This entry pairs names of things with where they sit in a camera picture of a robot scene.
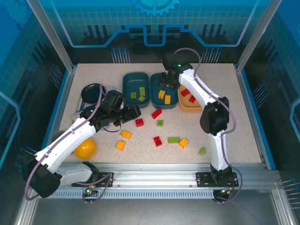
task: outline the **lego brick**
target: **lego brick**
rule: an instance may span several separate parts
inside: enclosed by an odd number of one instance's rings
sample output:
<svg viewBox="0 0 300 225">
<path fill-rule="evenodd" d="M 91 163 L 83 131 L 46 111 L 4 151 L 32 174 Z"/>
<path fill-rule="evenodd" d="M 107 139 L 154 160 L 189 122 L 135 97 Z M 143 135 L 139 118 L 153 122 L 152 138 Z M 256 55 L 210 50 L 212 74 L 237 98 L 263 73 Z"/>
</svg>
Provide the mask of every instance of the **lego brick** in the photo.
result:
<svg viewBox="0 0 300 225">
<path fill-rule="evenodd" d="M 187 96 L 188 94 L 190 93 L 190 91 L 188 89 L 184 89 L 182 92 L 181 92 L 181 95 L 183 97 Z"/>
<path fill-rule="evenodd" d="M 123 141 L 118 141 L 117 149 L 120 150 L 120 151 L 123 151 L 123 150 L 124 150 L 124 147 L 125 147 L 125 142 L 123 142 Z"/>
<path fill-rule="evenodd" d="M 135 120 L 135 124 L 136 124 L 136 127 L 141 127 L 141 126 L 144 126 L 144 121 L 143 119 L 137 119 Z"/>
<path fill-rule="evenodd" d="M 154 113 L 152 113 L 152 118 L 156 118 L 157 116 L 159 116 L 161 114 L 161 109 L 157 109 Z"/>
<path fill-rule="evenodd" d="M 136 92 L 131 92 L 131 93 L 130 93 L 130 97 L 131 97 L 131 99 L 136 98 Z"/>
<path fill-rule="evenodd" d="M 193 95 L 189 98 L 189 101 L 190 101 L 191 103 L 194 103 L 195 100 L 196 100 L 196 98 L 195 98 Z"/>
<path fill-rule="evenodd" d="M 205 154 L 205 151 L 206 151 L 206 148 L 205 148 L 205 147 L 202 147 L 202 148 L 200 148 L 200 150 L 199 150 L 199 154 L 203 156 L 203 155 Z"/>
<path fill-rule="evenodd" d="M 165 105 L 169 105 L 171 103 L 171 95 L 165 96 Z"/>
<path fill-rule="evenodd" d="M 145 101 L 145 97 L 144 96 L 140 96 L 139 98 L 138 98 L 141 102 L 143 102 L 143 101 Z"/>
<path fill-rule="evenodd" d="M 132 136 L 132 133 L 130 133 L 130 132 L 126 131 L 126 130 L 122 130 L 121 133 L 120 133 L 120 136 L 125 137 L 127 139 L 130 139 L 131 136 Z"/>
<path fill-rule="evenodd" d="M 179 146 L 184 148 L 186 145 L 188 144 L 188 140 L 183 138 L 180 142 L 179 142 Z"/>
<path fill-rule="evenodd" d="M 168 137 L 168 143 L 179 143 L 180 142 L 180 137 Z"/>
<path fill-rule="evenodd" d="M 146 96 L 145 87 L 140 87 L 140 96 Z"/>
<path fill-rule="evenodd" d="M 164 96 L 165 96 L 165 91 L 164 90 L 160 90 L 159 94 L 158 94 L 158 98 L 159 99 L 164 99 Z"/>
<path fill-rule="evenodd" d="M 159 136 L 157 136 L 157 137 L 155 137 L 155 138 L 153 138 L 153 139 L 154 139 L 154 142 L 155 142 L 156 147 L 161 146 L 161 145 L 163 144 L 163 143 L 161 142 Z"/>
<path fill-rule="evenodd" d="M 163 120 L 158 120 L 157 121 L 157 126 L 162 128 L 164 126 L 164 121 Z"/>
</svg>

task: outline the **gear logo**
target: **gear logo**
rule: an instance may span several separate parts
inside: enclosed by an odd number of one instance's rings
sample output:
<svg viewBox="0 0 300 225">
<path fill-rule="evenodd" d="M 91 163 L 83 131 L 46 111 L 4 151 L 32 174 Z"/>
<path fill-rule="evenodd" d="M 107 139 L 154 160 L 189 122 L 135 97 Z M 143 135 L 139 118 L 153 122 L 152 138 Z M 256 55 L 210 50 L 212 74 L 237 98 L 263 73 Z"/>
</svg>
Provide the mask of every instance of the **gear logo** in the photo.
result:
<svg viewBox="0 0 300 225">
<path fill-rule="evenodd" d="M 23 19 L 26 18 L 26 0 L 0 0 L 0 7 L 5 7 L 17 23 L 20 23 Z"/>
<path fill-rule="evenodd" d="M 179 0 L 133 0 L 135 9 L 139 9 L 141 13 L 146 13 L 147 16 L 163 15 L 169 13 L 170 9 L 175 8 Z"/>
</svg>

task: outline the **black mounting plate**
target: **black mounting plate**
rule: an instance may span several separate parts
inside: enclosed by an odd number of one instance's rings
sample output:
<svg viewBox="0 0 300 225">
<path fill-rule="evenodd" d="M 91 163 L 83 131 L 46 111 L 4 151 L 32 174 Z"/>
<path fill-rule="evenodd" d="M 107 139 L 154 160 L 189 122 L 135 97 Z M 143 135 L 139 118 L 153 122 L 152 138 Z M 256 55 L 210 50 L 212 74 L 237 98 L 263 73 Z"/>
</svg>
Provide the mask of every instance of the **black mounting plate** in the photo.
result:
<svg viewBox="0 0 300 225">
<path fill-rule="evenodd" d="M 111 188 L 111 187 L 113 186 L 113 173 L 112 173 L 112 172 L 99 172 L 99 173 L 98 173 L 98 179 L 97 179 L 97 180 L 101 179 L 102 177 L 106 176 L 106 175 L 109 174 L 109 173 L 112 174 L 112 177 L 111 177 L 111 181 L 109 182 L 109 184 L 108 184 L 107 187 L 108 187 L 108 188 Z M 108 182 L 108 179 L 109 179 L 109 177 L 105 178 L 103 181 L 99 182 L 99 183 L 96 184 L 95 186 L 98 187 L 98 188 L 105 188 L 105 186 L 106 186 L 106 184 L 107 184 L 107 182 Z M 87 188 L 87 186 L 80 185 L 80 184 L 76 184 L 76 183 L 73 183 L 71 186 L 72 186 L 72 187 L 86 187 L 86 188 Z"/>
<path fill-rule="evenodd" d="M 235 172 L 231 173 L 231 175 L 228 176 L 228 178 L 236 179 L 234 181 L 235 188 L 239 186 L 239 181 Z M 214 180 L 210 175 L 210 172 L 197 172 L 196 181 L 197 181 L 198 188 L 219 188 L 219 187 L 231 188 L 233 186 L 233 184 L 228 179 L 223 183 L 219 183 L 218 185 L 215 184 Z"/>
</svg>

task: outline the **green lego brick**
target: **green lego brick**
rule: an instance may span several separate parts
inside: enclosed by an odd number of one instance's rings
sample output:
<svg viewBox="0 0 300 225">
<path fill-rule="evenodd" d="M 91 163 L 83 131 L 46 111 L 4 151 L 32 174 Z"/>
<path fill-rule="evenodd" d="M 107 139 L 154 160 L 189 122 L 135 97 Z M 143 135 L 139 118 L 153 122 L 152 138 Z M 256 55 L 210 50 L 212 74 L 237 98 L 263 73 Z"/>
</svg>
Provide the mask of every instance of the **green lego brick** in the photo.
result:
<svg viewBox="0 0 300 225">
<path fill-rule="evenodd" d="M 140 100 L 141 102 L 145 101 L 145 99 L 146 99 L 146 98 L 145 98 L 144 96 L 140 96 L 140 97 L 139 97 L 139 100 Z"/>
<path fill-rule="evenodd" d="M 157 121 L 157 126 L 162 128 L 164 126 L 164 121 L 163 120 L 158 120 Z"/>
<path fill-rule="evenodd" d="M 205 154 L 205 151 L 206 151 L 206 148 L 205 148 L 205 147 L 202 147 L 202 148 L 200 148 L 200 150 L 199 150 L 199 154 L 203 156 L 203 155 Z"/>
<path fill-rule="evenodd" d="M 133 98 L 136 98 L 136 92 L 131 92 L 130 93 L 130 97 L 133 99 Z"/>
<path fill-rule="evenodd" d="M 168 143 L 173 144 L 173 143 L 179 143 L 180 142 L 180 137 L 168 137 Z"/>
<path fill-rule="evenodd" d="M 146 96 L 145 87 L 140 87 L 140 96 Z"/>
</svg>

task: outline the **yellow plastic egg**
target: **yellow plastic egg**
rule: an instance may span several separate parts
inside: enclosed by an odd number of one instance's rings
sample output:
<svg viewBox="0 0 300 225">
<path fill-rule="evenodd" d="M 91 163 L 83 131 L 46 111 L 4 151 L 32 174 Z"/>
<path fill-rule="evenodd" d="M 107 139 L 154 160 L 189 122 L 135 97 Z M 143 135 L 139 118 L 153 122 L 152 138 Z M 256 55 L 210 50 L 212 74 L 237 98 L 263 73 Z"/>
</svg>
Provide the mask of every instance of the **yellow plastic egg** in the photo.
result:
<svg viewBox="0 0 300 225">
<path fill-rule="evenodd" d="M 86 139 L 75 150 L 74 154 L 82 160 L 93 157 L 96 153 L 97 145 L 92 139 Z"/>
</svg>

